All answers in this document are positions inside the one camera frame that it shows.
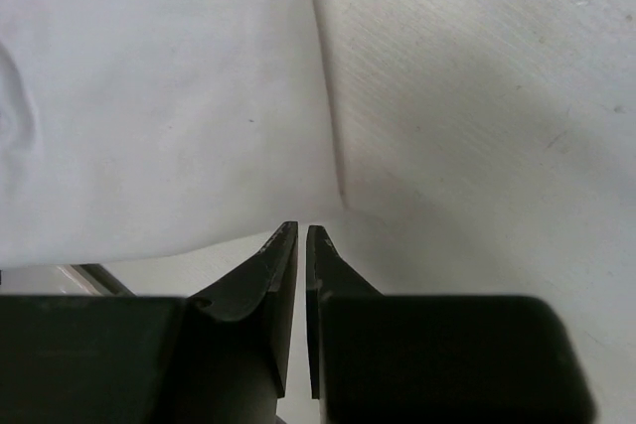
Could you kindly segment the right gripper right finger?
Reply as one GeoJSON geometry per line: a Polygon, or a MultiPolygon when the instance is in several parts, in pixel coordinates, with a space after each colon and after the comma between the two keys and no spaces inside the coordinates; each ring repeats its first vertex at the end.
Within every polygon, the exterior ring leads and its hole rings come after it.
{"type": "Polygon", "coordinates": [[[325,423],[591,423],[565,326],[522,295],[385,295],[306,240],[311,392],[325,423]]]}

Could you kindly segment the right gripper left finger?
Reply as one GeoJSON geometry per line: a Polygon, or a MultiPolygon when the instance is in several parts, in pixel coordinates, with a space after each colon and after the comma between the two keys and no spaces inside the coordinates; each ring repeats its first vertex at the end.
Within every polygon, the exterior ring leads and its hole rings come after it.
{"type": "Polygon", "coordinates": [[[273,423],[298,226],[188,298],[5,295],[5,423],[273,423]]]}

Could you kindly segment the white skirt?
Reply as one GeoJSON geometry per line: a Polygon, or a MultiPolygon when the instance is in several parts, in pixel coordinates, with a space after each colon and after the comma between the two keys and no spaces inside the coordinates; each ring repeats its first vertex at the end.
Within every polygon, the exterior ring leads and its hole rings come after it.
{"type": "Polygon", "coordinates": [[[1,262],[188,252],[341,206],[312,0],[1,0],[1,262]]]}

